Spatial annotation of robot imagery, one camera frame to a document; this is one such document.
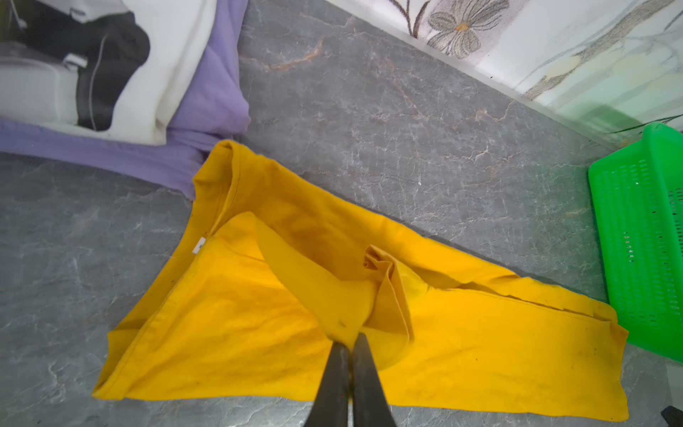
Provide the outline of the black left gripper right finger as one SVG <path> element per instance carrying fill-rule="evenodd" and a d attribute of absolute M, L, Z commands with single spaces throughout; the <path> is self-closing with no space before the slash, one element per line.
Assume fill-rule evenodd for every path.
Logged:
<path fill-rule="evenodd" d="M 359 334 L 351 356 L 353 425 L 396 427 L 377 367 L 364 334 Z"/>

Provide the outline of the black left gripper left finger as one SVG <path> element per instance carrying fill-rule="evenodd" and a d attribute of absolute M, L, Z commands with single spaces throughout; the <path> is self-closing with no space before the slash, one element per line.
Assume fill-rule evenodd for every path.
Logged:
<path fill-rule="evenodd" d="M 304 427 L 347 427 L 349 421 L 350 351 L 333 343 L 318 393 Z"/>

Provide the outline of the yellow t-shirt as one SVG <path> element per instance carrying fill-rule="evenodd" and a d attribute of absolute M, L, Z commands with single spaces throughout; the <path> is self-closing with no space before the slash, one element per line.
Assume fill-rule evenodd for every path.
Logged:
<path fill-rule="evenodd" d="M 627 331 L 604 302 L 521 277 L 322 190 L 233 141 L 187 229 L 108 334 L 100 400 L 312 400 L 366 336 L 401 407 L 629 417 Z"/>

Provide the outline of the green plastic basket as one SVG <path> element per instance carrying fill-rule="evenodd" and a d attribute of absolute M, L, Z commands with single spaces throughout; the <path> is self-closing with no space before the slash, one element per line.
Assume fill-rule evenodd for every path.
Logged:
<path fill-rule="evenodd" d="M 682 134 L 645 126 L 640 141 L 588 172 L 608 300 L 629 341 L 682 360 Z"/>

